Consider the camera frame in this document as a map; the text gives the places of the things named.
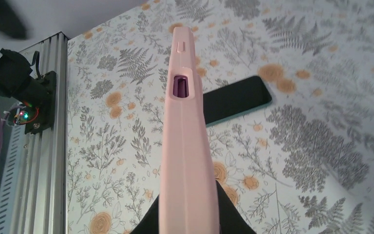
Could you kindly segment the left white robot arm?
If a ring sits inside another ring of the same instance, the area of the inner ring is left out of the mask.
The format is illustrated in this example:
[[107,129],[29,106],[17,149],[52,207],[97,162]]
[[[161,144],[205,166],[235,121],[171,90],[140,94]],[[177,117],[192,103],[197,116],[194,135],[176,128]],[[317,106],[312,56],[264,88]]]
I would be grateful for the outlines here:
[[18,52],[0,50],[0,96],[15,98],[29,107],[39,107],[53,98],[56,73],[39,71],[39,51],[32,62]]

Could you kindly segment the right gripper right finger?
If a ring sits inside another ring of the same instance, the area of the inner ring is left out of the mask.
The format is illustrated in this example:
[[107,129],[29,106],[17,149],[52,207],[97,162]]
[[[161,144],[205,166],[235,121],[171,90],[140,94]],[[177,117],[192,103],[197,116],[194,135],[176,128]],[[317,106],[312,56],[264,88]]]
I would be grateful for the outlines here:
[[256,234],[245,222],[221,184],[216,181],[221,234]]

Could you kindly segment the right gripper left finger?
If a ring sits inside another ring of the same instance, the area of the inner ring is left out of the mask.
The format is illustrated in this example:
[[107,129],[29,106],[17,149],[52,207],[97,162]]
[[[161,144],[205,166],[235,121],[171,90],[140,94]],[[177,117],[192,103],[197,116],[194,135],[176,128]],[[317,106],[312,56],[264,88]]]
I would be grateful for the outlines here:
[[130,234],[159,234],[159,196]]

